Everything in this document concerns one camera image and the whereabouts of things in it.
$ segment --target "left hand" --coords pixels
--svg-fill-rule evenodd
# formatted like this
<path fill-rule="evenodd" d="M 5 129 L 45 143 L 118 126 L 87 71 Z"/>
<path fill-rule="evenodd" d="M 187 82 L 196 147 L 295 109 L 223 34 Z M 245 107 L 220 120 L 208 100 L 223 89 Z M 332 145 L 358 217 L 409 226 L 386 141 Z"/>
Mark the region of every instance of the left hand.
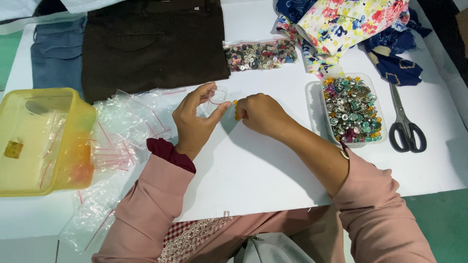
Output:
<path fill-rule="evenodd" d="M 216 124 L 221 120 L 231 102 L 224 102 L 208 117 L 197 117 L 197 106 L 208 100 L 210 91 L 216 89 L 216 83 L 210 82 L 199 86 L 190 92 L 179 107 L 172 113 L 179 142 L 175 146 L 176 151 L 187 155 L 194 160 L 202 147 L 210 138 Z"/>

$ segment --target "scissors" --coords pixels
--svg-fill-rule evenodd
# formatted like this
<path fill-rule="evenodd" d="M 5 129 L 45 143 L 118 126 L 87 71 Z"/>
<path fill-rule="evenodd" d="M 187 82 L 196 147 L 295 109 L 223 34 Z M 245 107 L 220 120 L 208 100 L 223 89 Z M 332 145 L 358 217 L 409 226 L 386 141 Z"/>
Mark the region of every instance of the scissors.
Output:
<path fill-rule="evenodd" d="M 390 127 L 390 144 L 392 147 L 399 153 L 405 153 L 412 151 L 413 153 L 422 153 L 427 148 L 426 136 L 423 131 L 414 123 L 412 123 L 406 117 L 405 110 L 403 109 L 402 101 L 400 100 L 400 95 L 398 94 L 398 89 L 396 89 L 395 84 L 390 84 L 390 90 L 392 92 L 393 105 L 396 110 L 396 121 Z M 395 131 L 398 131 L 400 135 L 400 141 L 402 142 L 403 148 L 398 145 L 395 139 Z M 419 137 L 419 148 L 416 147 L 416 138 L 415 134 Z"/>

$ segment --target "white table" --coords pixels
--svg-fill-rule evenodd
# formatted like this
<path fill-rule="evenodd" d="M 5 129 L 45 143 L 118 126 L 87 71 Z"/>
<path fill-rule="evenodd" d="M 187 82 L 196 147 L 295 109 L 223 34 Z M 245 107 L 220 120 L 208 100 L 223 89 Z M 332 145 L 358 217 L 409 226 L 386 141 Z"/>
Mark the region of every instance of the white table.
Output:
<path fill-rule="evenodd" d="M 272 38 L 277 18 L 273 1 L 225 4 L 223 10 L 227 41 Z M 32 88 L 28 56 L 33 27 L 25 29 L 7 91 Z M 420 50 L 405 54 L 404 58 L 424 69 L 423 82 L 416 87 L 401 87 L 399 93 L 408 118 L 427 137 L 427 150 L 398 153 L 388 140 L 354 150 L 378 168 L 391 168 L 403 196 L 468 186 L 465 152 L 468 132 L 419 35 L 416 43 Z M 380 78 L 365 52 L 355 47 L 340 64 L 345 72 L 363 72 L 371 77 L 390 128 L 396 114 L 388 82 Z M 230 79 L 217 84 L 229 89 L 229 100 L 258 92 L 269 94 L 301 125 L 326 138 L 318 98 L 313 105 L 306 103 L 305 87 L 317 80 L 315 75 L 306 73 L 301 60 L 282 69 L 233 73 Z M 311 107 L 313 125 L 308 107 Z M 233 216 L 330 204 L 325 189 L 290 149 L 250 131 L 232 118 L 224 119 L 216 127 L 195 159 L 195 165 L 197 174 L 184 196 L 183 212 L 178 221 L 221 217 L 227 212 Z M 143 165 L 139 165 L 131 175 L 119 177 L 124 193 L 142 168 Z M 45 197 L 0 198 L 0 239 L 59 233 L 73 213 L 71 194 L 72 191 L 57 191 Z"/>

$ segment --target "yellow tub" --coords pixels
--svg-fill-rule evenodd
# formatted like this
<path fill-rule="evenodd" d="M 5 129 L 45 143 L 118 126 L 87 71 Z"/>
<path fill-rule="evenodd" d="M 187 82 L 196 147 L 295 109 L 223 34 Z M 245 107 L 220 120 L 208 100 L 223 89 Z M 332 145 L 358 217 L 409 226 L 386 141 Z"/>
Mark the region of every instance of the yellow tub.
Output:
<path fill-rule="evenodd" d="M 57 112 L 63 124 L 53 133 Z M 72 88 L 6 94 L 0 104 L 0 197 L 88 187 L 94 167 L 87 139 L 95 119 L 95 109 Z"/>

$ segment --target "black scissor handle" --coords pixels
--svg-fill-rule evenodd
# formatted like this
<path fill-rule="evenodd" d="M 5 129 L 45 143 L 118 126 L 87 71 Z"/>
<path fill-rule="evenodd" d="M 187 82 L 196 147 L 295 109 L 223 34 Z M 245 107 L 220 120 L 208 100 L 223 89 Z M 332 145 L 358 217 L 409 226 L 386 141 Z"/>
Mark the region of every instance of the black scissor handle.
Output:
<path fill-rule="evenodd" d="M 414 123 L 410 123 L 409 124 L 409 132 L 411 133 L 411 151 L 414 152 L 414 153 L 422 153 L 426 150 L 427 148 L 427 140 L 426 140 L 426 136 L 424 135 L 423 131 Z M 416 148 L 416 137 L 414 136 L 414 134 L 417 134 L 417 136 L 419 137 L 419 149 Z"/>
<path fill-rule="evenodd" d="M 403 148 L 401 148 L 400 145 L 396 142 L 395 131 L 397 131 L 398 135 L 400 135 L 400 141 L 402 142 Z M 408 136 L 405 133 L 405 129 L 403 127 L 403 124 L 401 124 L 399 122 L 392 124 L 392 127 L 390 127 L 390 133 L 389 133 L 388 137 L 390 138 L 390 144 L 395 149 L 395 151 L 397 151 L 399 153 L 405 153 L 405 152 L 409 152 L 411 150 L 411 148 L 410 148 L 411 147 L 411 145 L 410 145 L 411 141 L 410 141 L 410 139 L 408 138 Z"/>

